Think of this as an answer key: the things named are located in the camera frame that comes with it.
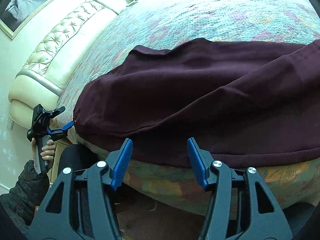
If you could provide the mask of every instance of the mattress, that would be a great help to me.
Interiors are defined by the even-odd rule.
[[[320,38],[320,19],[308,0],[141,0],[127,7],[104,30],[66,85],[54,120],[61,127],[73,118],[84,86],[120,65],[136,45],[172,49],[195,38],[210,41],[273,41],[309,44]],[[108,152],[82,140],[100,158]],[[281,167],[258,168],[280,205],[320,199],[320,159]],[[209,195],[190,169],[130,161],[124,182],[171,206],[204,215]]]

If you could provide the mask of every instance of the black and white photograph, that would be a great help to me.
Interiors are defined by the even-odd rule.
[[[0,14],[0,28],[13,39],[31,17],[51,1],[52,0],[10,0],[5,10]]]

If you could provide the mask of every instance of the dark purple garment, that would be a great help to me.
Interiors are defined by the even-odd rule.
[[[158,165],[190,168],[189,137],[233,168],[289,165],[320,157],[319,85],[320,40],[136,46],[86,85],[75,128],[108,151],[129,137]]]

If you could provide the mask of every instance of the white wedding dress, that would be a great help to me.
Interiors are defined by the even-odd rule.
[[[11,0],[7,6],[7,10],[17,19],[18,23],[22,23],[46,1],[47,0]]]

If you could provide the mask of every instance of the silver screw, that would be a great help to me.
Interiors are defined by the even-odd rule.
[[[221,167],[222,166],[222,162],[221,161],[214,161],[212,164],[215,167]]]
[[[107,165],[107,163],[105,161],[99,161],[97,162],[97,166],[102,168],[102,167],[105,167]]]
[[[255,174],[257,172],[257,170],[254,167],[249,167],[248,172],[251,174]]]
[[[71,168],[70,167],[66,167],[63,169],[62,171],[64,174],[69,174],[71,172]]]

